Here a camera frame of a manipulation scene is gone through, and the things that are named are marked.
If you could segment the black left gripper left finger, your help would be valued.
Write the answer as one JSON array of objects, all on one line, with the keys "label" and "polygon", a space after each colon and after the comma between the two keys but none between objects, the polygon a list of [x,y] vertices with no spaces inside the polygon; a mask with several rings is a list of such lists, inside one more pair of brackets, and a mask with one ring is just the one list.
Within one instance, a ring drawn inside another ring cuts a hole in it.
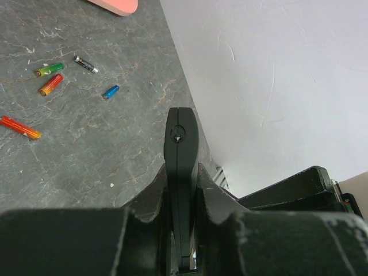
[{"label": "black left gripper left finger", "polygon": [[1,213],[2,275],[169,275],[167,177],[119,208]]}]

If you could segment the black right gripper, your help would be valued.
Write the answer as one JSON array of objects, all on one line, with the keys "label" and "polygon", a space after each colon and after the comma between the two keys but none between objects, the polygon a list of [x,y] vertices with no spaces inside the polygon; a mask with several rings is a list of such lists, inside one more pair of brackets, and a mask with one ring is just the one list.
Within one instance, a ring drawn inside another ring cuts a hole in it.
[{"label": "black right gripper", "polygon": [[352,192],[312,166],[269,187],[238,199],[249,210],[296,212],[346,212],[362,214]]}]

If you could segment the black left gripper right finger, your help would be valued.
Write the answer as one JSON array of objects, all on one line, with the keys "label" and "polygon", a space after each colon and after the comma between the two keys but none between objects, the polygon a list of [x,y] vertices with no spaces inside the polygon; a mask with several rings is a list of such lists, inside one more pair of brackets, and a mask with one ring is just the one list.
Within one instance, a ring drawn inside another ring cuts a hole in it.
[{"label": "black left gripper right finger", "polygon": [[202,275],[366,275],[367,224],[346,212],[249,210],[198,168]]}]

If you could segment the blue battery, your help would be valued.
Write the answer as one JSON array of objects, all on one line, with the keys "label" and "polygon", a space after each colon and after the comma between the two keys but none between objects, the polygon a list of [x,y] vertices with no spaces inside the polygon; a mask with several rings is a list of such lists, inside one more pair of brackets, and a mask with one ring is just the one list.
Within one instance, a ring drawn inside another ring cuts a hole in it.
[{"label": "blue battery", "polygon": [[112,86],[111,88],[109,88],[103,95],[102,97],[104,99],[110,99],[112,96],[115,95],[116,92],[118,92],[120,89],[119,85],[115,85]]}]

